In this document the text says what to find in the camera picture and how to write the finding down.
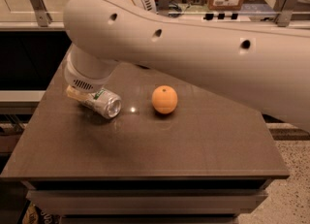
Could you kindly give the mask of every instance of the floor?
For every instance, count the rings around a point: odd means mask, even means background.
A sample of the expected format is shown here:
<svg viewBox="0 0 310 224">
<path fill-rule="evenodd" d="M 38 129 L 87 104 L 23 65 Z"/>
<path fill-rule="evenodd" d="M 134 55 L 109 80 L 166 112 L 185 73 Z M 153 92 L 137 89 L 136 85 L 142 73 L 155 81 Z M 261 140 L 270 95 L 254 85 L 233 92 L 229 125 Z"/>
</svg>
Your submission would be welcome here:
<svg viewBox="0 0 310 224">
<path fill-rule="evenodd" d="M 275 0 L 266 1 L 273 6 Z M 47 8 L 54 11 L 56 20 L 61 21 L 65 2 L 46 0 Z M 0 22 L 24 20 L 29 13 L 23 12 L 29 10 L 27 0 L 0 0 Z M 266 125 L 291 176 L 272 182 L 267 188 L 269 197 L 252 213 L 240 215 L 239 223 L 310 223 L 310 136 L 286 123 L 273 122 L 266 119 Z M 6 154 L 0 153 L 0 172 L 7 159 Z M 25 204 L 25 194 L 26 190 L 20 183 L 0 182 L 0 223 L 17 223 Z"/>
</svg>

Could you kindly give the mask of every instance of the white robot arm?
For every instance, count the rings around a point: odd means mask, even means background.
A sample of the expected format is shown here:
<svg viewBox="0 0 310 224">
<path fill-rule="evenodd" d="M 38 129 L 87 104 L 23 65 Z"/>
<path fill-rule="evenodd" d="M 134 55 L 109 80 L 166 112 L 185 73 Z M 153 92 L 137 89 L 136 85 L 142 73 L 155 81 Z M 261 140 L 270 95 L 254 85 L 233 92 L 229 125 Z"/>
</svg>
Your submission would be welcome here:
<svg viewBox="0 0 310 224">
<path fill-rule="evenodd" d="M 156 15 L 154 0 L 70 0 L 67 82 L 98 90 L 120 61 L 152 68 L 310 131 L 310 32 Z"/>
</svg>

